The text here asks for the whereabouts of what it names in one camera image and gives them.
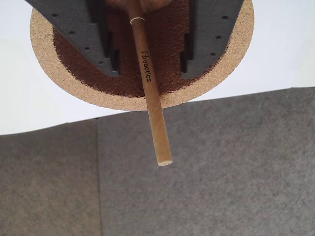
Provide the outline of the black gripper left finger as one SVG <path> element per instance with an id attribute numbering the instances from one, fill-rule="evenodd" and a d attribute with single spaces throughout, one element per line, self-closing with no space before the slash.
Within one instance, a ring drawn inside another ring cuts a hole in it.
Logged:
<path id="1" fill-rule="evenodd" d="M 120 76 L 120 53 L 108 27 L 104 0 L 28 0 L 90 63 L 109 77 Z"/>

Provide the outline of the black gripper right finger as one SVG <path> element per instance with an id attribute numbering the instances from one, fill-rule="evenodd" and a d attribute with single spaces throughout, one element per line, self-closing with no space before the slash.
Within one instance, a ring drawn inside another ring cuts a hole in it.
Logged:
<path id="1" fill-rule="evenodd" d="M 194 79 L 224 54 L 243 0 L 190 0 L 189 32 L 180 53 L 181 77 Z"/>

